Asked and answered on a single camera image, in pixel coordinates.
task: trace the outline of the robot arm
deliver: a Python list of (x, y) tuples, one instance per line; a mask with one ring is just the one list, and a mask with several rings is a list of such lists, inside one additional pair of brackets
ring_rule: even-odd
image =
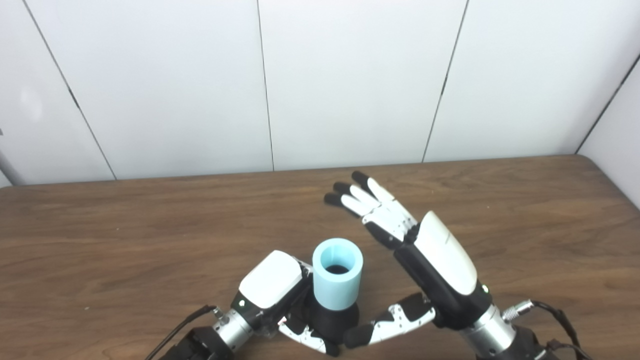
[(316, 351), (337, 356), (334, 344), (320, 338), (301, 316), (293, 315), (311, 288), (312, 275), (309, 264), (273, 251), (240, 282), (230, 311), (223, 313), (216, 307), (213, 312), (218, 322), (192, 329), (162, 360), (233, 360), (234, 353), (253, 334), (272, 337), (277, 331)]
[(336, 183), (325, 202), (357, 214), (427, 295), (435, 308), (434, 324), (462, 330), (478, 320), (492, 297), (477, 280), (476, 268), (457, 239), (430, 211), (421, 223), (373, 178), (354, 172), (361, 188)]

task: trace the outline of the silver connector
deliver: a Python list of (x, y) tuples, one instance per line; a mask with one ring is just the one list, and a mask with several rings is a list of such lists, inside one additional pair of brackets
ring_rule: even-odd
[(512, 322), (513, 320), (515, 320), (516, 318), (519, 318), (520, 316), (528, 313), (529, 311), (531, 311), (531, 309), (533, 309), (535, 307), (535, 305), (533, 304), (533, 302), (531, 302), (531, 300), (526, 300), (523, 301), (515, 306), (511, 306), (509, 308), (507, 308), (505, 311), (502, 312), (502, 319), (505, 322)]
[(516, 337), (515, 329), (500, 317), (500, 310), (495, 305), (491, 305), (480, 319), (461, 330), (460, 334), (482, 359), (505, 351)]
[(218, 306), (213, 309), (213, 315), (223, 324), (226, 325), (229, 323), (229, 317), (225, 315), (225, 312), (222, 311)]
[(220, 320), (213, 325), (213, 329), (220, 335), (220, 338), (227, 344), (229, 349), (236, 352), (242, 344), (251, 338), (253, 329), (236, 310), (230, 310), (224, 315), (224, 318), (227, 319), (227, 322), (223, 323)]

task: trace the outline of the black cable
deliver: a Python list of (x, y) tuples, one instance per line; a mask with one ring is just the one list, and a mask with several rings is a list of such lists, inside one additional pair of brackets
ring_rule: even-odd
[(187, 316), (181, 323), (178, 324), (178, 326), (175, 327), (174, 330), (171, 330), (171, 332), (169, 333), (169, 335), (167, 335), (163, 341), (160, 342), (160, 344), (158, 344), (158, 346), (156, 346), (155, 349), (153, 349), (153, 351), (151, 351), (151, 353), (149, 355), (147, 355), (147, 357), (145, 357), (145, 360), (151, 360), (154, 356), (156, 356), (156, 354), (169, 342), (171, 341), (171, 339), (183, 328), (185, 327), (188, 323), (192, 322), (193, 320), (196, 320), (197, 318), (201, 317), (202, 315), (206, 314), (206, 313), (210, 313), (211, 311), (213, 311), (213, 309), (215, 309), (217, 306), (209, 306), (209, 305), (205, 305), (203, 307), (201, 307), (200, 309), (197, 309), (196, 311), (193, 312), (193, 314)]
[(559, 348), (572, 348), (576, 354), (580, 354), (585, 360), (593, 360), (591, 356), (588, 356), (584, 350), (578, 346), (572, 344), (565, 344), (553, 339), (547, 343), (547, 350), (557, 350)]
[(571, 324), (571, 322), (569, 321), (569, 318), (566, 317), (566, 314), (564, 313), (564, 311), (560, 309), (556, 309), (553, 306), (546, 304), (542, 301), (531, 300), (531, 302), (536, 307), (539, 307), (540, 309), (546, 310), (549, 313), (551, 313), (551, 315), (553, 315), (553, 317), (560, 323), (560, 326), (562, 326), (566, 334), (569, 335), (569, 338), (571, 339), (571, 342), (575, 347), (574, 350), (575, 350), (576, 359), (578, 360), (589, 359), (588, 357), (585, 357), (583, 355), (584, 352), (582, 351), (582, 348), (580, 346), (580, 341), (578, 340), (578, 334), (573, 328), (573, 325)]

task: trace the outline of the cable connector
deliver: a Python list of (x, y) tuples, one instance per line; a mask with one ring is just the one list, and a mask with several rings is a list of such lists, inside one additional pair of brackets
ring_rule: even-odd
[(511, 306), (502, 312), (502, 319), (505, 322), (512, 322), (514, 319), (528, 313), (535, 305), (531, 300), (523, 301), (515, 306)]

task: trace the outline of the white robotic hand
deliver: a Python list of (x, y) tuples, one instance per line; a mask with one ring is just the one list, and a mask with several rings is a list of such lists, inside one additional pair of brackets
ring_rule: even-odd
[(361, 188), (335, 183), (337, 193), (328, 193), (324, 201), (334, 206), (344, 206), (352, 214), (362, 218), (362, 223), (373, 237), (388, 249), (397, 249), (405, 236), (418, 224), (396, 198), (373, 178), (356, 171), (353, 179)]
[[(420, 223), (416, 223), (393, 195), (374, 179), (358, 171), (353, 173), (352, 178), (361, 188), (336, 183), (333, 189), (337, 193), (326, 194), (325, 202), (344, 207), (361, 217), (373, 237), (394, 251), (395, 259), (431, 302), (434, 311), (430, 320), (437, 327), (460, 331), (472, 347), (478, 349), (476, 354), (480, 358), (496, 354), (509, 345), (515, 336), (514, 330), (492, 316), (495, 312), (492, 296), (487, 287), (478, 281), (476, 268), (465, 250), (440, 219), (429, 211)], [(487, 338), (495, 337), (499, 339), (498, 343), (487, 342), (486, 338), (479, 340), (477, 331), (475, 335), (468, 333), (469, 328), (484, 328), (484, 323), (478, 323), (484, 319), (489, 319), (487, 328), (494, 332)], [(368, 343), (378, 338), (390, 338), (384, 330), (393, 329), (390, 325), (376, 322), (372, 328), (372, 341)], [(380, 335), (374, 333), (376, 329), (380, 329)], [(365, 343), (362, 339), (353, 342), (354, 345)]]
[(389, 306), (371, 323), (348, 330), (344, 345), (355, 348), (375, 344), (413, 331), (431, 322), (435, 316), (435, 309), (424, 295), (415, 293)]
[(277, 331), (316, 351), (337, 356), (339, 351), (334, 344), (320, 338), (301, 320), (302, 316), (293, 315), (302, 307), (311, 285), (309, 264), (273, 251), (240, 282), (230, 311), (224, 313), (215, 307), (217, 323), (194, 328), (161, 360), (233, 360), (235, 352), (252, 335), (272, 337)]

